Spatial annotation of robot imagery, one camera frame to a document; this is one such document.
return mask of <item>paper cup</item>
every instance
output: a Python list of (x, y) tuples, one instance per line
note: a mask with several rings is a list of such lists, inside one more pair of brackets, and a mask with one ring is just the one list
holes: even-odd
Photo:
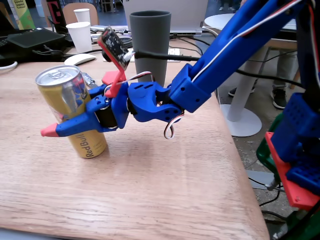
[(76, 51), (84, 53), (92, 50), (90, 22), (75, 22), (66, 26), (68, 29)]
[(81, 9), (76, 9), (73, 10), (76, 16), (76, 19), (78, 20), (78, 22), (89, 22), (91, 24), (90, 21), (90, 9), (89, 8), (81, 8)]

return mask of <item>wooden table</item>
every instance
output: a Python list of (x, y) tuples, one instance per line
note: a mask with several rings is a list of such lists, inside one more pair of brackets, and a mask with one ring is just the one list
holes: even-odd
[[(79, 67), (99, 80), (116, 67), (97, 56)], [(215, 97), (174, 125), (173, 140), (163, 136), (165, 122), (130, 115), (124, 129), (105, 134), (103, 154), (83, 159), (67, 138), (40, 135), (56, 120), (35, 77), (60, 64), (0, 73), (1, 228), (95, 240), (269, 239)], [(168, 63), (167, 83), (184, 65)], [(135, 73), (130, 63), (126, 75)]]

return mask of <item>sneaker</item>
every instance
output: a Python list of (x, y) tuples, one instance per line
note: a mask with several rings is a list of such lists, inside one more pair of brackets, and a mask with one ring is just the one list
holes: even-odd
[[(236, 90), (237, 90), (237, 88), (234, 88), (234, 89), (230, 90), (230, 91), (228, 92), (229, 96), (234, 97), (235, 94), (236, 94)], [(254, 93), (254, 92), (255, 92), (255, 87), (253, 86), (252, 89), (251, 89), (251, 91), (250, 91), (250, 93), (252, 94), (252, 93)]]
[(273, 89), (271, 92), (271, 97), (273, 98), (273, 106), (277, 109), (284, 109), (287, 105), (286, 100), (286, 90), (284, 89)]

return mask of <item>computer mouse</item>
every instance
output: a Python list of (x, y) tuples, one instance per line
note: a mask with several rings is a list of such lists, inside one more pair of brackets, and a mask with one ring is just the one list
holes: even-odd
[(79, 65), (96, 59), (96, 56), (87, 53), (80, 53), (67, 58), (64, 61), (65, 65)]

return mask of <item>gray cup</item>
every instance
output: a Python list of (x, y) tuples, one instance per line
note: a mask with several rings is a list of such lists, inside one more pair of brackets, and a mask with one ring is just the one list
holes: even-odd
[[(149, 51), (168, 54), (170, 38), (171, 13), (168, 11), (137, 11), (130, 14), (132, 44), (134, 51)], [(165, 85), (167, 60), (151, 58), (135, 59), (136, 73), (150, 71), (155, 81)], [(138, 79), (150, 82), (150, 76)]]

